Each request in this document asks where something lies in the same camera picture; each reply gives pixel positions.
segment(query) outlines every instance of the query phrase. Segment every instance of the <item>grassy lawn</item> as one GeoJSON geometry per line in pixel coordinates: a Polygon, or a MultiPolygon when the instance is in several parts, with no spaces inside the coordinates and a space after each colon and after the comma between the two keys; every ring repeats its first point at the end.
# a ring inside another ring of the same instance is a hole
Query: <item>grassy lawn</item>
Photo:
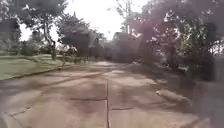
{"type": "Polygon", "coordinates": [[[50,55],[0,56],[0,80],[15,76],[47,71],[62,65],[59,60],[52,61],[50,55]]]}

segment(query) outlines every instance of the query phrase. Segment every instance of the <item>concrete road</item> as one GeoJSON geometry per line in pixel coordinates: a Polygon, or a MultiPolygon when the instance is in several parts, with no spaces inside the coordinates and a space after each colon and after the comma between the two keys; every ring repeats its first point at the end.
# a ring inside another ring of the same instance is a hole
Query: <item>concrete road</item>
{"type": "Polygon", "coordinates": [[[147,70],[136,64],[98,62],[1,82],[0,128],[215,126],[210,116],[194,111],[190,100],[183,103],[155,93],[164,89],[192,98],[192,93],[178,89],[180,78],[155,68],[147,70]]]}

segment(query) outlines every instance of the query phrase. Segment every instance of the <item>bright sky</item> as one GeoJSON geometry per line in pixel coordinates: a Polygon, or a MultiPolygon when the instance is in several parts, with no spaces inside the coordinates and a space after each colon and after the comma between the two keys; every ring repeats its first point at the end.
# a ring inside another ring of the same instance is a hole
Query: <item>bright sky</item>
{"type": "MultiPolygon", "coordinates": [[[[143,5],[148,0],[132,0],[134,11],[141,11],[143,5]]],[[[68,7],[65,13],[76,13],[78,18],[83,18],[87,23],[90,23],[92,28],[97,28],[99,32],[105,34],[108,39],[112,39],[115,32],[120,31],[122,17],[115,10],[107,11],[108,8],[116,6],[116,0],[68,0],[68,7]]],[[[28,40],[31,31],[25,29],[25,25],[21,26],[21,40],[28,40]]],[[[51,30],[51,36],[57,40],[58,36],[56,28],[51,30]]]]}

